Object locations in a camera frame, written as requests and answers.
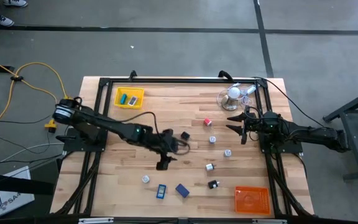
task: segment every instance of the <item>blue object in tray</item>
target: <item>blue object in tray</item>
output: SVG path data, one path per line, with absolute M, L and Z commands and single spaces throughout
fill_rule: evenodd
M 179 194 L 182 197 L 187 197 L 187 195 L 189 195 L 189 191 L 185 188 L 185 186 L 183 186 L 182 184 L 179 184 L 178 187 L 176 187 L 176 190 L 179 192 Z
M 158 185 L 158 189 L 157 189 L 157 198 L 159 199 L 163 199 L 164 195 L 165 195 L 165 189 L 167 188 L 166 185 L 160 184 Z
M 125 104 L 125 101 L 127 100 L 127 95 L 126 94 L 123 94 L 122 97 L 121 97 L 121 101 L 120 101 L 120 104 Z

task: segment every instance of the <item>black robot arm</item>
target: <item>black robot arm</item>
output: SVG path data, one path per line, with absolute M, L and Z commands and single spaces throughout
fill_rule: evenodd
M 262 134 L 265 140 L 275 147 L 281 146 L 286 141 L 295 141 L 324 145 L 337 152 L 349 150 L 343 130 L 299 126 L 294 122 L 284 120 L 280 114 L 271 111 L 257 118 L 255 113 L 250 113 L 249 110 L 250 107 L 247 107 L 239 116 L 228 118 L 230 121 L 242 121 L 243 127 L 226 125 L 242 136 L 241 144 L 246 143 L 247 132 L 254 131 Z
M 172 129 L 154 134 L 150 126 L 116 121 L 81 105 L 76 100 L 68 99 L 60 100 L 52 117 L 58 123 L 73 126 L 89 144 L 98 142 L 98 130 L 105 129 L 117 134 L 128 144 L 145 147 L 160 154 L 157 170 L 167 170 L 169 162 L 176 160 L 167 156 L 168 152 L 176 153 L 178 150 L 178 140 L 172 136 Z

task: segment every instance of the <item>yellow cable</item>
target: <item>yellow cable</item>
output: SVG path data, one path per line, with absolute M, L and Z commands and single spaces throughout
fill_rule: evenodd
M 55 99 L 55 103 L 57 104 L 57 98 L 56 98 L 56 96 L 55 96 L 54 94 L 52 94 L 51 92 L 49 92 L 48 90 L 44 90 L 44 89 L 41 89 L 41 88 L 34 87 L 34 86 L 30 85 L 28 82 L 26 82 L 26 81 L 24 81 L 24 80 L 22 80 L 22 82 L 23 82 L 24 84 L 28 85 L 28 86 L 29 86 L 30 88 L 32 88 L 32 89 L 39 90 L 39 91 L 42 91 L 42 92 L 44 92 L 44 93 L 46 93 L 46 94 L 51 95 L 51 96 L 53 97 L 53 99 Z
M 9 97 L 7 99 L 7 103 L 5 106 L 5 109 L 2 111 L 2 113 L 0 114 L 0 119 L 2 118 L 2 116 L 4 115 L 4 113 L 6 112 L 7 108 L 9 107 L 9 104 L 11 104 L 11 99 L 12 99 L 12 92 L 13 92 L 13 86 L 14 86 L 15 81 L 12 80 L 11 82 L 11 88 L 9 89 Z
M 53 69 L 51 66 L 47 65 L 46 63 L 42 63 L 42 62 L 31 62 L 31 63 L 27 63 L 27 64 L 21 66 L 19 69 L 17 69 L 16 76 L 19 76 L 19 72 L 20 72 L 23 68 L 26 68 L 26 67 L 29 66 L 29 65 L 43 65 L 43 66 L 45 66 L 45 67 L 51 69 L 51 71 L 53 71 L 53 72 L 56 74 L 57 78 L 59 79 L 60 86 L 62 87 L 63 95 L 65 96 L 65 98 L 68 98 L 68 96 L 67 96 L 67 94 L 66 94 L 65 87 L 64 87 L 64 85 L 63 85 L 63 81 L 62 81 L 62 79 L 60 78 L 59 73 L 57 73 L 55 69 Z
M 19 72 L 20 72 L 23 68 L 25 68 L 25 67 L 27 67 L 27 66 L 29 66 L 29 65 L 43 65 L 43 66 L 45 66 L 45 67 L 51 69 L 51 70 L 56 74 L 57 78 L 59 79 L 59 82 L 60 82 L 60 85 L 61 85 L 61 87 L 62 87 L 62 91 L 63 91 L 64 97 L 65 97 L 65 98 L 68 98 L 68 96 L 67 96 L 67 94 L 66 94 L 66 91 L 65 91 L 65 87 L 64 87 L 64 85 L 63 85 L 63 82 L 62 82 L 62 79 L 60 78 L 59 73 L 57 73 L 56 70 L 54 70 L 51 66 L 47 65 L 46 63 L 42 63 L 42 62 L 27 63 L 27 64 L 21 66 L 21 67 L 17 70 L 16 73 L 13 73 L 13 72 L 10 71 L 9 69 L 3 67 L 1 64 L 0 64 L 0 67 L 1 67 L 2 69 L 6 70 L 7 72 L 9 72 L 10 74 L 12 74 L 14 77 L 18 77 L 18 76 L 19 76 Z M 53 97 L 53 99 L 55 100 L 55 103 L 58 103 L 58 102 L 57 102 L 57 98 L 56 98 L 56 96 L 55 96 L 53 93 L 51 93 L 51 92 L 49 92 L 49 91 L 47 91 L 47 90 L 44 90 L 44 89 L 42 89 L 42 88 L 37 88 L 37 87 L 35 87 L 35 86 L 32 86 L 30 83 L 28 83 L 28 82 L 26 82 L 26 81 L 24 81 L 24 80 L 22 80 L 22 82 L 23 82 L 24 84 L 26 84 L 27 86 L 29 86 L 30 88 L 34 89 L 34 90 L 42 91 L 42 92 L 44 92 L 44 93 L 46 93 L 46 94 L 49 94 L 50 96 Z M 4 110 L 3 110 L 2 113 L 0 114 L 0 119 L 2 118 L 2 116 L 4 115 L 4 113 L 6 112 L 7 108 L 9 107 L 9 104 L 11 103 L 11 98 L 12 98 L 12 92 L 13 92 L 14 83 L 15 83 L 15 81 L 12 81 L 12 83 L 11 83 L 11 88 L 10 88 L 10 90 L 9 90 L 9 98 L 8 98 L 8 101 L 7 101 L 7 104 L 6 104 L 5 108 L 4 108 Z

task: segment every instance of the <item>shoe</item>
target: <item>shoe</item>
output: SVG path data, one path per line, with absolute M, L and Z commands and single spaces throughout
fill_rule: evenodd
M 6 18 L 5 16 L 0 16 L 0 25 L 4 27 L 10 27 L 13 26 L 15 22 L 13 22 L 11 19 Z
M 15 6 L 15 7 L 26 7 L 28 3 L 25 0 L 3 0 L 5 6 Z

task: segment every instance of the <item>black block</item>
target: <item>black block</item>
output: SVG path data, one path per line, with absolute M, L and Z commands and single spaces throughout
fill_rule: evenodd
M 189 138 L 190 138 L 190 135 L 186 132 L 186 131 L 184 131 L 181 135 L 180 135 L 180 137 L 182 138 L 182 139 L 184 139 L 184 140 L 189 140 Z

